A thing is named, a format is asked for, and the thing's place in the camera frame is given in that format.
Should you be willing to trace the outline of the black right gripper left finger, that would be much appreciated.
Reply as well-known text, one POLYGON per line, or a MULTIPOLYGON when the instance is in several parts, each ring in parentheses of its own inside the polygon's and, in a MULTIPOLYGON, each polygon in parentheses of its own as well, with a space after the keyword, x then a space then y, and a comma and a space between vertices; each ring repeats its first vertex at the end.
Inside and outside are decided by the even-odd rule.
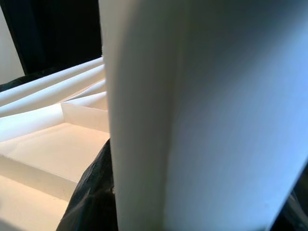
POLYGON ((108 140, 82 174, 58 231, 117 231, 111 146, 108 140))

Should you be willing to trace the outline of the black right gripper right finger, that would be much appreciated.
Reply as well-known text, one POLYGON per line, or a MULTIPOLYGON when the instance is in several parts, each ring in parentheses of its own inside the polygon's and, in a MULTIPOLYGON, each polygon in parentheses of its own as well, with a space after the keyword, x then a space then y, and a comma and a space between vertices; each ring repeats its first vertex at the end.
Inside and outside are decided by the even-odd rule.
POLYGON ((308 229, 308 165, 297 169, 284 164, 268 181, 269 212, 267 231, 306 231, 308 229))

